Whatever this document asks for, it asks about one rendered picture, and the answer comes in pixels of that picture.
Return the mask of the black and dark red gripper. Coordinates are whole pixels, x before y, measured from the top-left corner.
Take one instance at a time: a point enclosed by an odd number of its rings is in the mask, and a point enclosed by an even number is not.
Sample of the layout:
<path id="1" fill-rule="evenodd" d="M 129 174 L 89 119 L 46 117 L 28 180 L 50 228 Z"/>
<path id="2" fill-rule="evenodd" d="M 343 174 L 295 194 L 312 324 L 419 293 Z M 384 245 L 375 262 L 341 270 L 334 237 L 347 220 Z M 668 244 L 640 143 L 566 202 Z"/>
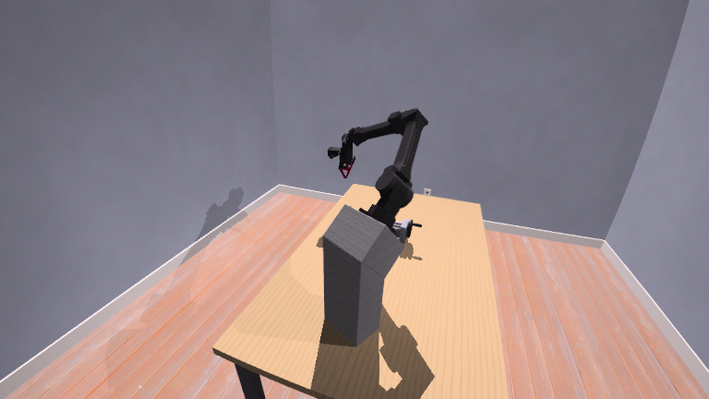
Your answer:
<path id="1" fill-rule="evenodd" d="M 349 152 L 347 152 L 347 151 L 344 151 L 344 152 L 346 152 L 346 161 L 339 162 L 339 170 L 341 171 L 343 177 L 347 178 L 347 176 L 349 175 L 351 168 L 355 162 L 355 156 L 353 155 L 353 150 L 351 150 Z M 353 155 L 353 157 L 352 157 L 352 155 Z M 344 164 L 346 164 L 346 166 Z M 349 167 L 348 165 L 351 165 L 351 166 Z M 344 175 L 343 170 L 347 170 L 347 175 Z"/>

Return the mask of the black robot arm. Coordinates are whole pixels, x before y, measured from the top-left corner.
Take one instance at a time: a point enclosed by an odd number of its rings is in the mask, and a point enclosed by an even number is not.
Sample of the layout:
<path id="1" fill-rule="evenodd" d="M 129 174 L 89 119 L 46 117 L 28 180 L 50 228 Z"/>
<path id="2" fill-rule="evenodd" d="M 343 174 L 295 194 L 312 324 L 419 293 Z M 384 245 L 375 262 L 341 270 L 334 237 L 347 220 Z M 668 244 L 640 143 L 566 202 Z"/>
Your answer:
<path id="1" fill-rule="evenodd" d="M 376 205 L 372 204 L 368 211 L 359 209 L 365 215 L 385 224 L 396 235 L 391 226 L 396 222 L 395 216 L 399 210 L 407 206 L 414 197 L 413 184 L 410 182 L 411 170 L 421 132 L 428 121 L 417 108 L 392 113 L 387 120 L 370 127 L 351 128 L 349 135 L 342 135 L 342 148 L 329 147 L 328 156 L 332 159 L 340 154 L 340 161 L 346 161 L 344 151 L 351 151 L 353 143 L 358 146 L 368 139 L 389 134 L 403 136 L 393 164 L 396 168 L 393 165 L 386 167 L 376 182 L 375 188 L 381 198 Z"/>

